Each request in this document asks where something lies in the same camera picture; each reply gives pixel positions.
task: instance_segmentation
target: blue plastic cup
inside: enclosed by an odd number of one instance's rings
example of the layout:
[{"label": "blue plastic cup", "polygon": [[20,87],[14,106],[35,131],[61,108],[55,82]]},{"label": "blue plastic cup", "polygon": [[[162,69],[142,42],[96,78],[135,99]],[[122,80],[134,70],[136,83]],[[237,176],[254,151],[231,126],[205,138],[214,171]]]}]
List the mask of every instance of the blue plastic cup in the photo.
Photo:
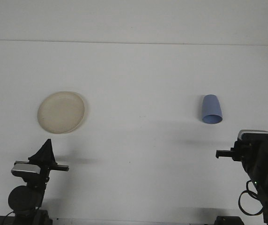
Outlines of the blue plastic cup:
[{"label": "blue plastic cup", "polygon": [[223,120],[222,110],[216,95],[204,97],[201,117],[204,123],[208,124],[216,124]]}]

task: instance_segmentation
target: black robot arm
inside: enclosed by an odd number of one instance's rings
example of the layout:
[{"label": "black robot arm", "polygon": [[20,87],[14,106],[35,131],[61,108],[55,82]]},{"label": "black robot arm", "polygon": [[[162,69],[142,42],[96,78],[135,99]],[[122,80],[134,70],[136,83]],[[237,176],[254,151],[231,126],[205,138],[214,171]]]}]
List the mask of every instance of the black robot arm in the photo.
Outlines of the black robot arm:
[{"label": "black robot arm", "polygon": [[264,222],[268,224],[268,131],[241,130],[230,151],[217,150],[216,157],[241,161],[258,194],[251,194],[263,206]]},{"label": "black robot arm", "polygon": [[11,173],[21,177],[27,185],[16,187],[9,195],[8,204],[15,213],[16,221],[21,221],[14,224],[32,224],[29,221],[37,217],[37,214],[47,215],[46,211],[37,213],[37,210],[42,204],[51,170],[68,171],[69,167],[56,163],[50,139],[35,155],[29,157],[28,162],[15,162]]}]

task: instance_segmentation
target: white wall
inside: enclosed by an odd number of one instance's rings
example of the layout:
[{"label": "white wall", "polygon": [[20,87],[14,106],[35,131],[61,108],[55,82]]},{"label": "white wall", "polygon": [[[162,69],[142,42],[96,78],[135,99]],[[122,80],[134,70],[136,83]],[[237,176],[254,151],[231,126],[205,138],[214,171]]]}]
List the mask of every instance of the white wall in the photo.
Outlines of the white wall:
[{"label": "white wall", "polygon": [[[70,165],[51,172],[43,207],[53,218],[213,223],[238,215],[262,224],[238,210],[248,180],[241,164],[215,158],[240,129],[268,130],[261,45],[263,0],[0,1],[0,215],[23,184],[10,173],[14,161],[51,138],[57,161]],[[52,135],[37,110],[61,90],[85,98],[86,117],[74,132]],[[217,125],[200,120],[210,93],[223,110]]]},{"label": "white wall", "polygon": [[[76,131],[52,135],[36,115],[60,90],[82,94],[87,115]],[[217,125],[200,121],[209,93],[221,102]],[[209,223],[241,216],[247,175],[215,151],[233,146],[243,128],[268,130],[268,46],[0,41],[1,215],[23,183],[10,174],[13,162],[51,138],[56,159],[70,165],[51,173],[44,207],[52,217]]]},{"label": "white wall", "polygon": [[268,45],[268,0],[0,0],[0,39]]}]

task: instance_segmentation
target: cable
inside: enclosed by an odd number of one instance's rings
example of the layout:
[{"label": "cable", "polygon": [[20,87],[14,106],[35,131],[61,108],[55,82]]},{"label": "cable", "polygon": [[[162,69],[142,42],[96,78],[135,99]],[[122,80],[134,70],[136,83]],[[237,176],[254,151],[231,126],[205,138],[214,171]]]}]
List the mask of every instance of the cable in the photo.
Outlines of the cable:
[{"label": "cable", "polygon": [[241,196],[242,196],[244,193],[248,193],[248,195],[251,196],[253,199],[258,200],[258,195],[257,195],[256,193],[254,193],[253,191],[251,191],[251,190],[249,189],[249,187],[248,187],[248,184],[249,184],[250,182],[251,182],[251,180],[249,180],[249,181],[246,183],[246,190],[243,191],[243,192],[241,192],[241,194],[240,194],[240,196],[239,196],[239,198],[238,198],[238,207],[239,207],[239,209],[240,209],[244,214],[246,214],[246,215],[248,215],[248,216],[257,216],[257,215],[260,215],[261,213],[263,213],[263,207],[262,207],[262,209],[261,209],[259,212],[255,213],[255,214],[251,214],[251,213],[248,213],[247,211],[245,211],[245,210],[242,208],[242,206],[241,206],[241,202],[240,202],[240,200],[241,200]]},{"label": "cable", "polygon": [[9,216],[11,213],[13,213],[13,211],[12,212],[10,212],[10,213],[8,213],[4,218],[3,218],[3,221],[2,221],[2,223],[1,223],[1,225],[4,225],[4,222],[5,222],[5,219],[7,218],[7,216]]}]

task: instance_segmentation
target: cup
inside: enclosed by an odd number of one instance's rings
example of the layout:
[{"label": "cup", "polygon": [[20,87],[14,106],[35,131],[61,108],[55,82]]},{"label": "cup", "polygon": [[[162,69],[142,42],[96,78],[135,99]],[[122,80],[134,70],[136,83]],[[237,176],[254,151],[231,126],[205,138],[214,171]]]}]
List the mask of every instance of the cup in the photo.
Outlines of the cup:
[{"label": "cup", "polygon": [[204,123],[208,124],[216,124],[223,120],[222,110],[216,95],[204,97],[201,117]]}]

